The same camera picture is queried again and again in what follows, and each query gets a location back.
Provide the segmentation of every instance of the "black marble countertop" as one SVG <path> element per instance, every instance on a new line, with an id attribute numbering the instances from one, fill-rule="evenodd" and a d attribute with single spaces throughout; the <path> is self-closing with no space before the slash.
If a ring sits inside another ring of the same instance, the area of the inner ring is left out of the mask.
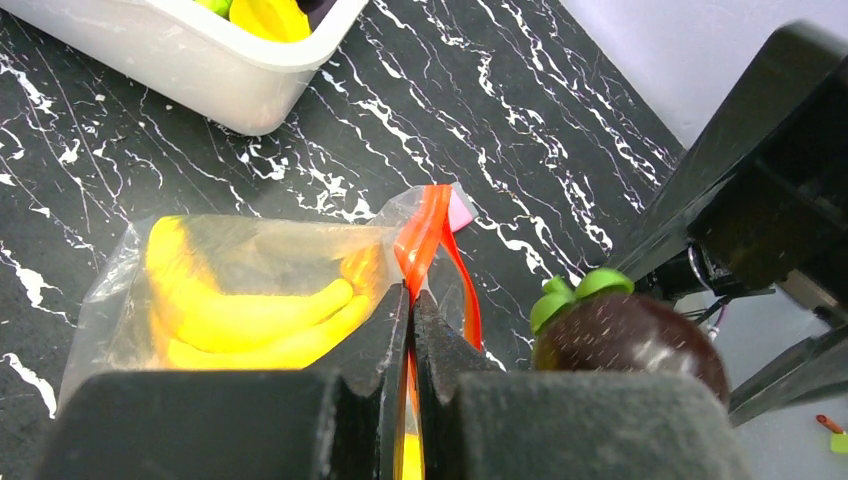
<path id="1" fill-rule="evenodd" d="M 129 222 L 365 222 L 460 181 L 488 358 L 528 368 L 530 306 L 600 264 L 681 152 L 556 0 L 373 0 L 285 125 L 242 137 L 0 12 L 0 476 L 31 468 L 80 302 Z"/>

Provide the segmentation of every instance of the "clear plastic bag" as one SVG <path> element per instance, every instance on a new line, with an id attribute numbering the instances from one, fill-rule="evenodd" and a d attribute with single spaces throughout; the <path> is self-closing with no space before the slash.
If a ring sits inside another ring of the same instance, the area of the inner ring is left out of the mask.
<path id="1" fill-rule="evenodd" d="M 414 187 L 364 226 L 225 215 L 131 225 L 83 301 L 60 411 L 106 371 L 306 367 L 403 279 L 416 295 L 433 291 L 479 348 L 476 295 L 447 227 L 450 193 Z"/>

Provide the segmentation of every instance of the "white plastic bin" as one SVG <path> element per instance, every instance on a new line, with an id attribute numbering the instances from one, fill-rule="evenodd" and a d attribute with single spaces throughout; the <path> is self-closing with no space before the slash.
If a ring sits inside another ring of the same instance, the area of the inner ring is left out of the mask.
<path id="1" fill-rule="evenodd" d="M 368 0 L 337 0 L 297 43 L 262 40 L 193 0 L 0 0 L 0 8 L 239 133 L 279 127 Z"/>

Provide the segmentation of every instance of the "yellow banana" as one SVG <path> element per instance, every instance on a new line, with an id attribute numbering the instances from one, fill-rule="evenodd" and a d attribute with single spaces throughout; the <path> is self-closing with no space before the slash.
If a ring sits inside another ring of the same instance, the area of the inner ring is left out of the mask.
<path id="1" fill-rule="evenodd" d="M 161 326 L 199 350 L 236 353 L 311 327 L 342 308 L 353 287 L 338 279 L 309 296 L 227 295 L 188 244 L 179 217 L 153 227 L 145 256 L 153 306 Z"/>
<path id="2" fill-rule="evenodd" d="M 312 33 L 296 0 L 233 0 L 230 21 L 273 42 L 297 42 Z"/>
<path id="3" fill-rule="evenodd" d="M 367 297 L 356 296 L 326 321 L 242 353 L 209 353 L 181 342 L 169 335 L 155 311 L 150 312 L 151 336 L 165 367 L 185 370 L 301 369 L 324 356 L 356 330 L 370 309 Z"/>

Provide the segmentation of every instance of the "white wall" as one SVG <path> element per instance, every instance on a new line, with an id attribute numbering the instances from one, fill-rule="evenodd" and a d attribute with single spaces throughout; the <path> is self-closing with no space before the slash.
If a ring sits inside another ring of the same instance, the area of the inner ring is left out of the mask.
<path id="1" fill-rule="evenodd" d="M 715 345 L 736 387 L 778 353 L 826 331 L 812 313 L 778 292 L 731 302 Z M 819 413 L 848 426 L 848 398 L 768 412 L 736 428 L 755 479 L 848 479 L 848 455 L 830 451 L 829 432 L 815 421 Z"/>
<path id="2" fill-rule="evenodd" d="M 561 1 L 685 147 L 780 25 L 848 39 L 846 0 Z"/>

